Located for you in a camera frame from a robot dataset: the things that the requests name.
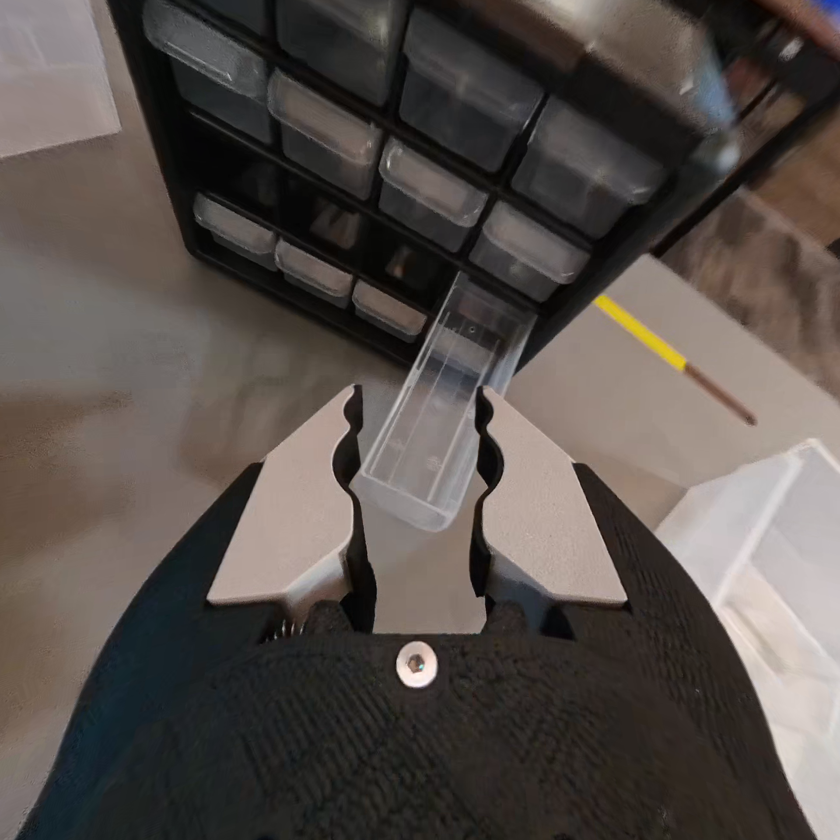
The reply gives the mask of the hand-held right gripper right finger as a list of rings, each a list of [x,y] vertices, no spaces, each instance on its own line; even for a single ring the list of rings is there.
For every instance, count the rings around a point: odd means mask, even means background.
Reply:
[[[520,606],[543,628],[561,606],[628,604],[574,461],[488,386],[476,392],[477,473],[486,488],[471,529],[471,585],[490,613]]]

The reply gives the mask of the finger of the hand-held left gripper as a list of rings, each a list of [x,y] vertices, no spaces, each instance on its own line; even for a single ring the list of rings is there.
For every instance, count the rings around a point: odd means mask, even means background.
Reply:
[[[730,174],[741,156],[734,108],[707,27],[668,2],[558,2],[581,54],[558,114],[564,153],[698,161]]]

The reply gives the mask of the yellow tape strip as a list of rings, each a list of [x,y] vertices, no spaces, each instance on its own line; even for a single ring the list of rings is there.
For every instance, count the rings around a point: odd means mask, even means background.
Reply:
[[[686,372],[688,365],[686,357],[612,298],[601,294],[594,299],[593,303],[603,314],[660,360],[667,363],[678,373],[684,374]]]

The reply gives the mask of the small clear plastic drawer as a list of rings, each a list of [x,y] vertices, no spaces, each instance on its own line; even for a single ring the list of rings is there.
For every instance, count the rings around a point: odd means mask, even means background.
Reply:
[[[446,530],[476,471],[476,392],[504,395],[536,316],[457,274],[353,483],[407,525]]]

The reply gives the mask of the black drawer cabinet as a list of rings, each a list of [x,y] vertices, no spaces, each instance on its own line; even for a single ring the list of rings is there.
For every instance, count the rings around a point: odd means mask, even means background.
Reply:
[[[188,252],[409,365],[456,275],[520,365],[838,105],[816,2],[108,2]]]

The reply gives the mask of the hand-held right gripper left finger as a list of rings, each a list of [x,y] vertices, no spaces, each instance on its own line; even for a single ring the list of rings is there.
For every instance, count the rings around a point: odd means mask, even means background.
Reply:
[[[307,618],[318,602],[375,618],[376,581],[361,504],[361,385],[349,385],[272,449],[206,599],[212,606],[272,603]]]

